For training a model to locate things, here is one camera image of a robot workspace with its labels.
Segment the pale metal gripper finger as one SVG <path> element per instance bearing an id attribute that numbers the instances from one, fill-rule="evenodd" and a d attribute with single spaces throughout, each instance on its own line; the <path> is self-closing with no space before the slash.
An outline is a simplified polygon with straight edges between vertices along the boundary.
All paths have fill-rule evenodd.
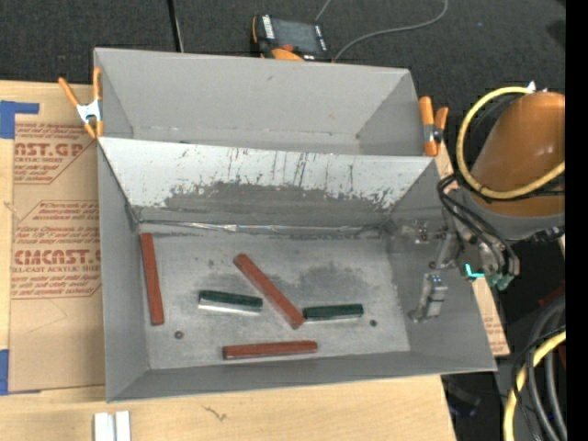
<path id="1" fill-rule="evenodd" d="M 421 294 L 414 309 L 408 312 L 412 322 L 428 322 L 441 314 L 448 286 L 438 273 L 425 273 L 422 281 Z"/>
<path id="2" fill-rule="evenodd" d="M 397 219 L 389 223 L 392 238 L 404 245 L 428 245 L 443 237 L 445 226 L 439 221 L 426 219 Z"/>

